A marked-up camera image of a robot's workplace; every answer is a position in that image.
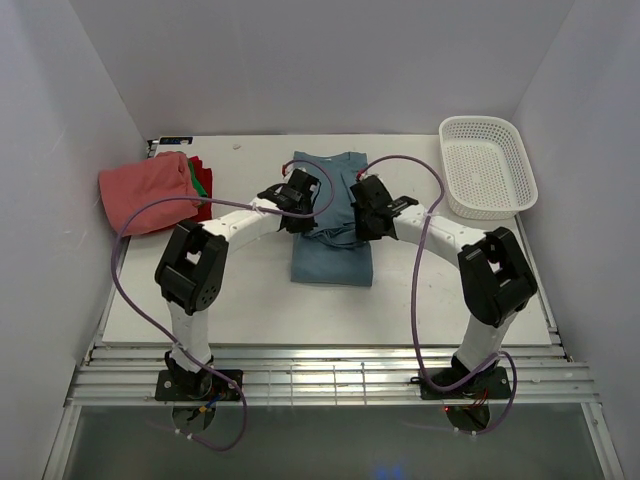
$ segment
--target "white plastic basket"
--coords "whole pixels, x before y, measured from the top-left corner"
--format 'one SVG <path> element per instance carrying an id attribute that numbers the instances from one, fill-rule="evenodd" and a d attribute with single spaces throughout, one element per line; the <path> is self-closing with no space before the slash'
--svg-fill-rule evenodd
<path id="1" fill-rule="evenodd" d="M 538 200 L 522 139 L 506 120 L 447 118 L 440 124 L 440 149 L 447 200 L 461 217 L 511 218 Z"/>

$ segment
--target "cable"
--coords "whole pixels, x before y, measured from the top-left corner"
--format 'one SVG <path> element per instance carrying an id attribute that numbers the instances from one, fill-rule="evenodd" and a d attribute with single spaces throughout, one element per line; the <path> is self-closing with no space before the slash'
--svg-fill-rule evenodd
<path id="1" fill-rule="evenodd" d="M 329 196 L 329 200 L 328 200 L 326 205 L 324 205 L 320 210 L 318 210 L 315 213 L 312 212 L 309 215 L 301 215 L 301 214 L 297 214 L 297 213 L 283 212 L 281 210 L 276 210 L 276 209 L 273 209 L 273 208 L 255 207 L 253 205 L 247 205 L 245 203 L 231 202 L 229 200 L 218 200 L 218 199 L 215 199 L 215 198 L 196 197 L 196 196 L 189 196 L 189 195 L 179 195 L 179 196 L 175 196 L 175 197 L 166 197 L 166 198 L 162 198 L 160 200 L 155 200 L 153 202 L 150 202 L 147 205 L 144 205 L 143 207 L 140 207 L 135 212 L 133 212 L 131 214 L 131 216 L 127 219 L 127 221 L 124 222 L 124 225 L 122 226 L 122 228 L 118 231 L 118 234 L 116 235 L 116 239 L 115 239 L 115 242 L 114 242 L 114 245 L 113 245 L 113 249 L 111 250 L 111 278 L 113 280 L 114 286 L 116 287 L 116 290 L 122 296 L 122 299 L 133 309 L 133 311 L 135 311 L 143 319 L 145 319 L 151 325 L 156 327 L 167 338 L 169 338 L 169 340 L 171 340 L 171 342 L 174 343 L 182 351 L 182 353 L 184 353 L 185 357 L 187 357 L 189 360 L 191 360 L 198 367 L 200 367 L 200 368 L 206 370 L 207 372 L 209 372 L 210 374 L 220 378 L 225 383 L 231 384 L 233 386 L 233 388 L 240 395 L 240 400 L 242 402 L 242 426 L 240 428 L 240 432 L 238 433 L 236 438 L 231 443 L 229 443 L 228 445 L 220 447 L 220 446 L 217 446 L 217 445 L 213 445 L 212 443 L 208 442 L 207 440 L 204 440 L 202 438 L 198 438 L 196 435 L 188 436 L 189 439 L 193 439 L 196 442 L 198 442 L 198 443 L 200 443 L 200 444 L 202 444 L 202 445 L 204 445 L 204 446 L 206 446 L 206 447 L 208 447 L 211 450 L 214 450 L 216 452 L 226 452 L 228 450 L 231 450 L 233 447 L 235 447 L 238 444 L 238 442 L 240 442 L 240 440 L 242 440 L 242 437 L 244 436 L 244 433 L 245 433 L 245 431 L 247 429 L 247 416 L 248 416 L 247 399 L 244 396 L 244 392 L 242 391 L 242 389 L 238 386 L 238 384 L 234 380 L 232 380 L 231 378 L 227 377 L 226 375 L 220 373 L 219 371 L 211 368 L 210 366 L 200 362 L 197 358 L 195 358 L 193 355 L 191 355 L 191 353 L 189 353 L 186 349 L 182 348 L 182 346 L 180 345 L 180 342 L 178 341 L 178 338 L 175 335 L 173 335 L 173 333 L 171 333 L 165 327 L 160 325 L 160 323 L 158 323 L 158 321 L 154 320 L 148 313 L 146 313 L 138 305 L 136 305 L 136 303 L 131 299 L 131 297 L 129 297 L 127 292 L 124 291 L 124 288 L 122 288 L 122 284 L 120 283 L 120 279 L 118 278 L 118 258 L 120 258 L 120 251 L 122 250 L 122 239 L 124 237 L 124 232 L 127 230 L 127 227 L 131 224 L 133 219 L 136 218 L 138 215 L 140 215 L 142 212 L 144 212 L 145 210 L 153 207 L 154 205 L 159 205 L 161 203 L 172 202 L 172 201 L 177 201 L 177 200 L 189 200 L 189 201 L 198 201 L 198 202 L 202 201 L 202 202 L 207 202 L 207 203 L 216 203 L 216 204 L 219 204 L 219 205 L 226 205 L 226 206 L 230 206 L 230 207 L 236 207 L 236 208 L 240 208 L 240 209 L 243 209 L 243 210 L 258 210 L 258 211 L 264 212 L 264 213 L 272 213 L 272 214 L 275 214 L 275 215 L 283 215 L 285 217 L 292 217 L 292 218 L 313 218 L 314 216 L 319 215 L 322 212 L 324 212 L 325 210 L 327 210 L 329 208 L 329 206 L 331 205 L 331 203 L 333 202 L 333 199 L 335 198 L 335 187 L 334 187 L 334 184 L 333 184 L 333 180 L 331 179 L 331 176 L 329 175 L 329 173 L 321 165 L 315 165 L 312 162 L 309 162 L 307 160 L 295 160 L 294 159 L 294 160 L 291 160 L 291 161 L 285 163 L 283 165 L 283 167 L 282 167 L 283 174 L 285 172 L 286 167 L 288 167 L 289 165 L 293 164 L 294 162 L 296 162 L 296 163 L 297 162 L 308 163 L 310 165 L 315 166 L 316 168 L 318 168 L 324 174 L 325 177 L 327 177 L 327 180 L 329 181 L 329 185 L 331 186 L 331 195 Z"/>
<path id="2" fill-rule="evenodd" d="M 422 165 L 427 170 L 429 170 L 431 175 L 433 175 L 433 177 L 438 182 L 438 186 L 440 187 L 440 194 L 438 195 L 438 198 L 435 199 L 435 201 L 431 204 L 431 206 L 427 210 L 427 215 L 426 215 L 427 218 L 425 219 L 424 226 L 422 227 L 422 233 L 420 235 L 420 241 L 418 242 L 418 252 L 416 254 L 416 261 L 415 261 L 415 263 L 413 265 L 413 274 L 412 274 L 412 278 L 411 278 L 411 337 L 413 339 L 413 348 L 414 348 L 414 350 L 416 352 L 416 360 L 418 361 L 418 365 L 420 367 L 420 374 L 422 375 L 422 378 L 427 383 L 427 385 L 429 385 L 429 388 L 431 388 L 432 390 L 436 390 L 438 392 L 443 392 L 443 393 L 444 392 L 450 392 L 452 390 L 460 388 L 462 385 L 466 384 L 469 380 L 471 380 L 473 377 L 475 377 L 478 373 L 480 373 L 482 370 L 484 370 L 490 364 L 492 364 L 493 362 L 498 360 L 499 359 L 499 355 L 505 356 L 507 358 L 507 360 L 509 361 L 509 363 L 511 364 L 511 368 L 513 370 L 513 389 L 511 391 L 511 397 L 509 398 L 509 402 L 507 403 L 507 407 L 505 408 L 505 410 L 502 413 L 502 415 L 498 418 L 498 420 L 496 420 L 496 422 L 494 422 L 494 424 L 491 425 L 490 427 L 487 427 L 487 429 L 482 430 L 482 431 L 480 431 L 478 433 L 489 433 L 489 432 L 492 432 L 493 430 L 495 430 L 496 427 L 498 427 L 504 421 L 504 418 L 507 416 L 507 414 L 511 410 L 511 406 L 513 405 L 513 400 L 515 398 L 516 389 L 517 389 L 517 383 L 518 383 L 518 377 L 517 377 L 517 374 L 516 374 L 515 363 L 513 362 L 513 359 L 511 358 L 511 356 L 507 352 L 501 351 L 501 352 L 499 352 L 499 354 L 493 353 L 493 354 L 489 355 L 480 365 L 478 365 L 476 368 L 471 370 L 466 376 L 464 376 L 463 378 L 461 378 L 457 382 L 452 383 L 451 385 L 437 385 L 436 383 L 433 382 L 433 380 L 429 376 L 429 374 L 427 372 L 427 369 L 426 369 L 426 367 L 424 365 L 424 359 L 422 358 L 422 352 L 421 352 L 421 349 L 420 349 L 420 340 L 418 339 L 418 313 L 417 313 L 418 277 L 419 277 L 419 273 L 420 273 L 420 262 L 422 260 L 422 253 L 424 251 L 424 247 L 425 247 L 425 244 L 427 242 L 427 233 L 429 231 L 429 225 L 431 223 L 432 214 L 433 214 L 434 210 L 436 209 L 436 207 L 440 204 L 440 202 L 444 198 L 445 187 L 444 187 L 444 182 L 442 181 L 442 178 L 440 177 L 438 172 L 436 172 L 433 169 L 433 167 L 431 167 L 431 165 L 429 165 L 426 162 L 423 162 L 422 160 L 419 160 L 419 159 L 417 159 L 415 157 L 411 157 L 411 156 L 408 156 L 408 155 L 387 155 L 387 156 L 378 158 L 377 160 L 374 160 L 369 165 L 367 165 L 364 169 L 360 170 L 360 172 L 358 172 L 357 178 L 359 179 L 360 176 L 364 172 L 369 170 L 374 165 L 376 165 L 376 164 L 378 164 L 380 162 L 383 162 L 383 161 L 386 161 L 386 160 L 392 160 L 392 159 L 408 160 L 410 162 L 414 162 L 414 163 L 417 163 L 419 165 Z M 426 427 L 426 428 L 440 430 L 439 427 Z"/>
<path id="3" fill-rule="evenodd" d="M 207 402 L 207 404 L 204 406 L 204 408 L 206 408 L 207 410 L 211 408 L 211 405 L 213 405 L 214 403 L 216 403 L 218 400 L 220 400 L 220 398 L 222 398 L 220 395 L 216 395 L 215 397 L 213 397 L 211 400 L 209 400 Z"/>

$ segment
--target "white panel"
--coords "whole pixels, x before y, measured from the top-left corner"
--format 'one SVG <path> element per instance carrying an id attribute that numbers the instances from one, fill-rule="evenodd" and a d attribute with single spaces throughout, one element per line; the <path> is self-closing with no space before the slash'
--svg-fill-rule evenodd
<path id="1" fill-rule="evenodd" d="M 280 167 L 294 150 L 315 155 L 344 151 L 367 153 L 369 160 L 403 153 L 441 169 L 438 137 L 426 135 L 334 135 L 198 137 L 180 146 L 213 169 L 214 196 L 248 202 L 281 181 Z M 437 197 L 429 172 L 408 162 L 375 167 L 394 196 L 414 196 L 425 205 Z M 216 215 L 229 209 L 214 206 Z M 513 219 L 470 221 L 455 217 L 446 201 L 437 212 L 477 228 L 504 225 L 517 231 Z M 169 312 L 154 281 L 154 272 L 170 233 L 132 239 L 121 279 L 125 290 L 163 325 Z M 250 345 L 410 345 L 409 295 L 414 245 L 384 239 L 373 242 L 374 285 L 302 285 L 290 281 L 292 238 L 266 236 L 236 251 L 227 260 L 222 291 L 209 313 L 209 342 Z M 418 297 L 419 333 L 424 345 L 462 341 L 469 311 L 458 271 L 426 252 Z M 167 343 L 167 339 L 116 295 L 103 341 L 108 344 Z M 518 316 L 507 345 L 549 345 L 547 324 L 536 296 Z"/>
<path id="2" fill-rule="evenodd" d="M 67 0 L 0 0 L 0 477 L 40 478 L 108 292 L 101 168 L 142 138 Z"/>
<path id="3" fill-rule="evenodd" d="M 514 117 L 540 199 L 524 216 L 562 339 L 588 360 L 640 478 L 640 4 L 578 0 Z"/>
<path id="4" fill-rule="evenodd" d="M 143 135 L 509 118 L 573 0 L 71 0 Z"/>

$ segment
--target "white wall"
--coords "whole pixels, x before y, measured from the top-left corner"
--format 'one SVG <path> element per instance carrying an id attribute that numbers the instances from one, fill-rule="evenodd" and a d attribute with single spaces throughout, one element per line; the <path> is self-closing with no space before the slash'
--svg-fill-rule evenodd
<path id="1" fill-rule="evenodd" d="M 71 0 L 146 138 L 510 118 L 573 0 Z"/>
<path id="2" fill-rule="evenodd" d="M 0 0 L 0 478 L 40 478 L 108 292 L 100 169 L 144 142 L 67 0 Z"/>
<path id="3" fill-rule="evenodd" d="M 540 189 L 525 215 L 567 350 L 593 367 L 640 478 L 640 3 L 576 0 L 514 121 Z"/>

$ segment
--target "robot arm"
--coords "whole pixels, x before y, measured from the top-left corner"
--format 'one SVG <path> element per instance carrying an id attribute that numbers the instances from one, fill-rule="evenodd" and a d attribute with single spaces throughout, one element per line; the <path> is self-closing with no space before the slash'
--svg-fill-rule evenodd
<path id="1" fill-rule="evenodd" d="M 376 176 L 351 187 L 356 202 L 356 234 L 363 240 L 384 236 L 418 245 L 426 209 L 410 197 L 393 200 Z M 455 358 L 463 374 L 497 353 L 509 326 L 537 292 L 535 277 L 510 230 L 485 233 L 443 218 L 431 219 L 425 248 L 460 270 L 471 312 Z"/>
<path id="2" fill-rule="evenodd" d="M 289 233 L 310 231 L 314 219 L 292 218 L 265 213 L 269 208 L 299 215 L 313 212 L 312 195 L 319 181 L 295 169 L 286 184 L 259 193 L 254 210 L 238 210 L 221 218 L 198 224 L 180 222 L 165 248 L 155 280 L 167 301 L 171 328 L 179 341 L 165 354 L 165 363 L 174 383 L 194 398 L 207 393 L 208 374 L 183 353 L 187 350 L 199 362 L 212 362 L 208 338 L 207 309 L 222 288 L 227 255 L 257 238 L 286 229 Z"/>

